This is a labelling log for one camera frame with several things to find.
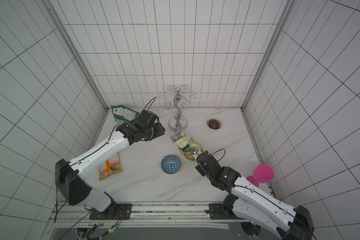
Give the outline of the green oats bag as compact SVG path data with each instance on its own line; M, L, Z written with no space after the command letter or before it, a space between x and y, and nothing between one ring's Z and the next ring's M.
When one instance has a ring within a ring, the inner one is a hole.
M178 130L171 134L171 141L178 147L181 154L192 162L204 152L203 147L193 138L189 137L184 130Z

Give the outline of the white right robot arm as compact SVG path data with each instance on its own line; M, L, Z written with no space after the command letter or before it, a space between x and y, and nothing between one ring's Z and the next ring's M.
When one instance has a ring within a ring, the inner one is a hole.
M230 167L222 167L209 152L195 151L196 170L213 187L228 195L221 204L210 204L211 219L243 219L273 233L280 240L313 240L314 224L308 209L293 207L268 195Z

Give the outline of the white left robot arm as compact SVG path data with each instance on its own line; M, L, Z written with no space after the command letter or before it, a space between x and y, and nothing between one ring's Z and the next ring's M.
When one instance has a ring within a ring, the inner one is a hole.
M151 141L165 134L158 115L142 110L140 115L116 125L110 135L98 145L70 161L55 165L55 184L70 206L92 208L92 218L112 219L117 215L117 203L107 193L87 183L86 179L98 167L118 152L139 141Z

